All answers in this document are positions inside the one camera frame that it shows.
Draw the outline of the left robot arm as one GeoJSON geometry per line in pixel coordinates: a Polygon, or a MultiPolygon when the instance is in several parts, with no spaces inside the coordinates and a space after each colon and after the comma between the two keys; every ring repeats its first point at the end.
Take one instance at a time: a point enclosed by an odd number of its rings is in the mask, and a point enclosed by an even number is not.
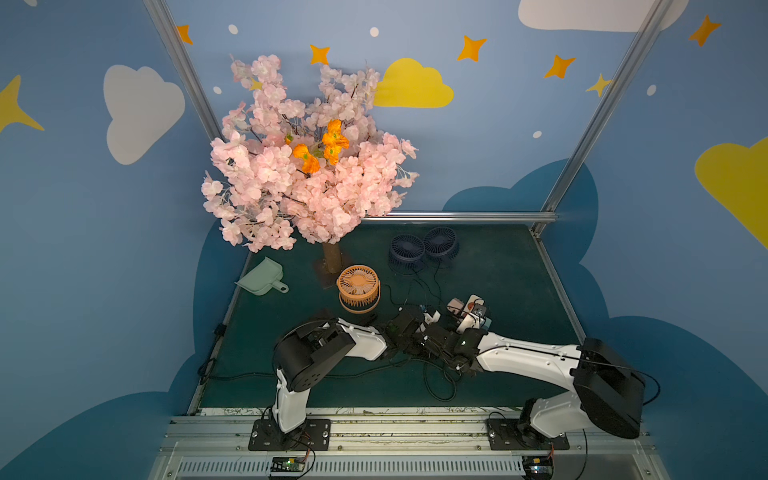
{"type": "Polygon", "coordinates": [[[421,353],[418,335],[441,317],[431,306],[402,307],[383,326],[364,326],[341,318],[308,321],[284,335],[273,351],[277,376],[271,417],[290,433],[306,420],[310,390],[342,360],[389,360],[401,353],[421,353]]]}

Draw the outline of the white red power strip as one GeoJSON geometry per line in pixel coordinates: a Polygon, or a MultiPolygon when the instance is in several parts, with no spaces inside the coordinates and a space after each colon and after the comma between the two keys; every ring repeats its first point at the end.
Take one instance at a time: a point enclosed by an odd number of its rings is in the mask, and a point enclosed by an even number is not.
{"type": "Polygon", "coordinates": [[[477,295],[471,295],[466,302],[454,298],[447,304],[447,311],[456,320],[456,328],[464,313],[476,309],[477,305],[484,305],[487,309],[486,326],[487,329],[489,328],[491,320],[488,317],[488,307],[485,305],[485,301],[477,295]]]}

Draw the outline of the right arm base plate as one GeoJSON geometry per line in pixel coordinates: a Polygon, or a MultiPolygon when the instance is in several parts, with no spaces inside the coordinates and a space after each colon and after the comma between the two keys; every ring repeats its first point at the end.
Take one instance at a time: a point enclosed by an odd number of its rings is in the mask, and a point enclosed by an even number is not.
{"type": "Polygon", "coordinates": [[[548,438],[533,429],[522,432],[516,419],[491,417],[486,420],[486,428],[492,451],[565,451],[570,448],[564,435],[548,438]]]}

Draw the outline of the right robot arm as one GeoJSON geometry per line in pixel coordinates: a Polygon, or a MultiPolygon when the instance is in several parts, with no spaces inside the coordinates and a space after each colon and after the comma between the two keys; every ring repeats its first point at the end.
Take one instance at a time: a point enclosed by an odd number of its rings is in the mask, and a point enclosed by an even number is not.
{"type": "Polygon", "coordinates": [[[524,404],[514,435],[528,448],[588,427],[623,439],[640,436],[645,380],[598,339],[587,338],[580,345],[547,345],[483,329],[450,332],[436,324],[427,326],[416,339],[461,373],[510,373],[561,388],[558,395],[524,404]]]}

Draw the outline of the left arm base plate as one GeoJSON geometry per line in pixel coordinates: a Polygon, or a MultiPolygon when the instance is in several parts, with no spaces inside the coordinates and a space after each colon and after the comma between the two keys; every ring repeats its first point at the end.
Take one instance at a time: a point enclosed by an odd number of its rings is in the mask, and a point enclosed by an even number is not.
{"type": "Polygon", "coordinates": [[[256,420],[248,442],[249,451],[298,451],[310,447],[315,452],[329,448],[330,419],[307,419],[296,429],[284,433],[274,419],[256,420]]]}

